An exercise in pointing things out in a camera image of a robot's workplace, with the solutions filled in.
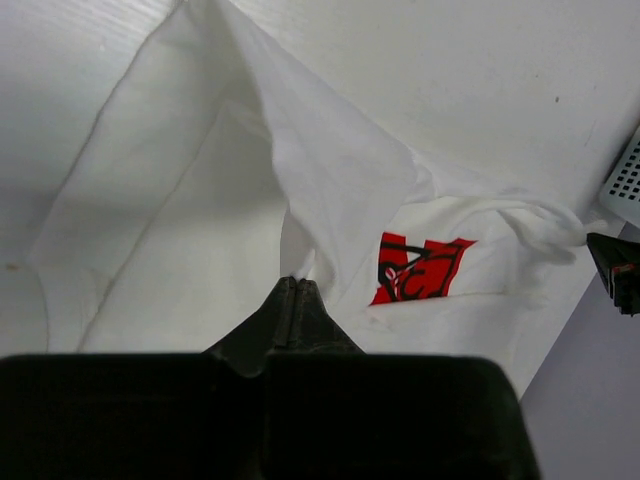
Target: black plastic piece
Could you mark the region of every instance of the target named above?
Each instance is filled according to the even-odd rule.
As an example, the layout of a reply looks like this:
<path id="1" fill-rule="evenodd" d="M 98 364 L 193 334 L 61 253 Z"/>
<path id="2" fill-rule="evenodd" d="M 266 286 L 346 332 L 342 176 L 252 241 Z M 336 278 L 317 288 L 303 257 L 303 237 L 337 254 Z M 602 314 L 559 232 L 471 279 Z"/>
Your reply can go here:
<path id="1" fill-rule="evenodd" d="M 292 277 L 281 278 L 256 313 L 205 353 L 251 378 L 264 370 L 273 349 L 362 353 L 327 314 L 316 283 Z"/>
<path id="2" fill-rule="evenodd" d="M 276 355 L 269 479 L 537 479 L 517 398 L 472 358 Z"/>
<path id="3" fill-rule="evenodd" d="M 203 354 L 0 361 L 0 472 L 539 478 L 498 366 L 364 355 L 327 315 L 315 283 L 291 278 Z"/>
<path id="4" fill-rule="evenodd" d="M 623 315 L 640 312 L 640 244 L 599 233 L 587 235 L 587 246 L 600 279 Z"/>

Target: red logo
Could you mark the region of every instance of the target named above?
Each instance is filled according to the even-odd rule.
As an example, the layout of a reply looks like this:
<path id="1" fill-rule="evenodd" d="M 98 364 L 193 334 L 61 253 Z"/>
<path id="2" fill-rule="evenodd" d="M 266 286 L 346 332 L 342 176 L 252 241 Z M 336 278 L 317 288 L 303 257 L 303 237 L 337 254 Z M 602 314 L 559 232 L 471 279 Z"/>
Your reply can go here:
<path id="1" fill-rule="evenodd" d="M 378 260 L 380 287 L 371 305 L 446 297 L 462 255 L 474 243 L 461 238 L 451 243 L 426 240 L 424 247 L 412 247 L 406 237 L 385 232 Z"/>

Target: white surface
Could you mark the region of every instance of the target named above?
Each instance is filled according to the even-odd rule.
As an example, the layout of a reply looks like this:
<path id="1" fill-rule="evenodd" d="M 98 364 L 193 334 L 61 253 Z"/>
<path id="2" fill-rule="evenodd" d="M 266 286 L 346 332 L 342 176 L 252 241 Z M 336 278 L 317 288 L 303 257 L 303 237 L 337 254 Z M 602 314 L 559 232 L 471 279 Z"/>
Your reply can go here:
<path id="1" fill-rule="evenodd" d="M 23 264 L 0 264 L 0 352 L 47 348 L 47 315 L 38 275 Z"/>
<path id="2" fill-rule="evenodd" d="M 594 278 L 522 399 L 546 480 L 638 478 L 639 339 L 638 316 L 620 315 Z"/>
<path id="3" fill-rule="evenodd" d="M 28 250 L 96 114 L 174 1 L 0 2 L 0 259 Z"/>
<path id="4" fill-rule="evenodd" d="M 640 112 L 633 0 L 236 3 L 401 140 L 578 210 Z M 171 6 L 0 5 L 2 257 L 29 245 L 97 110 Z M 559 309 L 528 326 L 549 346 L 592 271 L 581 255 Z"/>
<path id="5" fill-rule="evenodd" d="M 635 0 L 235 2 L 400 140 L 572 208 L 640 118 Z"/>

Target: cardinal bird logo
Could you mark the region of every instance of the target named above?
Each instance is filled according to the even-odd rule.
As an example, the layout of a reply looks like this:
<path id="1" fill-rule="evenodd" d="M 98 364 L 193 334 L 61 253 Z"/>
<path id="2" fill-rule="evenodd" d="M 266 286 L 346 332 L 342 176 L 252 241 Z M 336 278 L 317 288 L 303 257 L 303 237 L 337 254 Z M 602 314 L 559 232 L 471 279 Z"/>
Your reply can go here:
<path id="1" fill-rule="evenodd" d="M 406 237 L 385 232 L 378 260 L 380 286 L 371 305 L 446 297 L 464 252 L 474 243 L 425 240 L 423 247 L 412 247 Z"/>

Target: metal grate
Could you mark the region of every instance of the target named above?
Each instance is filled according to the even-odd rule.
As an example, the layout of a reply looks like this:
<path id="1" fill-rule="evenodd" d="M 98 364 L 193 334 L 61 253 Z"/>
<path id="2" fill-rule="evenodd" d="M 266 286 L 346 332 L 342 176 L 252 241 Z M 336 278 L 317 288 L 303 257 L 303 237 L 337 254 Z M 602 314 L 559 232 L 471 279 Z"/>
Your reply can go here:
<path id="1" fill-rule="evenodd" d="M 640 202 L 640 142 L 634 145 L 626 158 L 622 157 L 616 171 L 618 172 L 614 171 L 615 181 L 609 195 Z"/>
<path id="2" fill-rule="evenodd" d="M 640 225 L 640 129 L 602 188 L 600 203 L 624 220 Z"/>

